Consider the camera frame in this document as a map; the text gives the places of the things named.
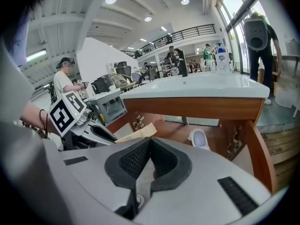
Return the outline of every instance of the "black railing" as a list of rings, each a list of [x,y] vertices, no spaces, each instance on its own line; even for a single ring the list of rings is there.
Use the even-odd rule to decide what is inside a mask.
[[[130,51],[122,51],[129,56],[132,57],[132,53],[134,54],[135,58],[138,58],[146,53],[149,53],[155,49],[158,49],[162,46],[184,40],[187,38],[192,38],[196,36],[201,36],[201,35],[207,35],[207,34],[214,34],[216,33],[214,24],[207,24],[207,25],[202,25],[202,26],[197,26],[193,28],[188,28],[184,29],[175,33],[172,33],[171,35],[168,34],[164,37],[161,37],[154,42],[142,47],[141,49],[135,51],[135,52],[130,52]]]
[[[124,52],[125,54],[127,54],[129,57],[132,57],[132,58],[135,58],[135,52],[133,51],[122,51],[120,50],[121,52]]]

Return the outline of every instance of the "shelf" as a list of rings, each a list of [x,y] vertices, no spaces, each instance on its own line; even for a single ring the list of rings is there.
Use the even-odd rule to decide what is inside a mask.
[[[166,138],[190,146],[192,146],[192,143],[188,140],[189,133],[194,129],[200,128],[207,137],[210,150],[225,158],[227,157],[226,138],[221,127],[183,125],[180,123],[159,120],[154,122],[154,126],[157,130],[154,137]]]

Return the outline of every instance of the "person in green shirt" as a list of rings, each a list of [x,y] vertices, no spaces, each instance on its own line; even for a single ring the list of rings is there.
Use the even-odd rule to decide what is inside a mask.
[[[212,66],[211,62],[211,53],[210,53],[210,45],[207,43],[206,48],[204,49],[204,59],[205,59],[205,64],[206,64],[206,72],[209,71],[209,67]]]

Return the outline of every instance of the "black cap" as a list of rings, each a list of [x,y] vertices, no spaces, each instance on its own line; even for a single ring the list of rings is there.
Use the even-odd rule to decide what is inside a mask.
[[[57,64],[56,69],[60,69],[60,67],[62,66],[62,64],[64,62],[72,62],[70,58],[62,58],[59,62],[59,64]]]

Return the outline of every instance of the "wooden pallet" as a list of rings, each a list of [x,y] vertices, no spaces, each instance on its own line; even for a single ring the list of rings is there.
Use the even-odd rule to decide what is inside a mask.
[[[262,137],[274,164],[278,191],[290,184],[300,161],[300,128]]]

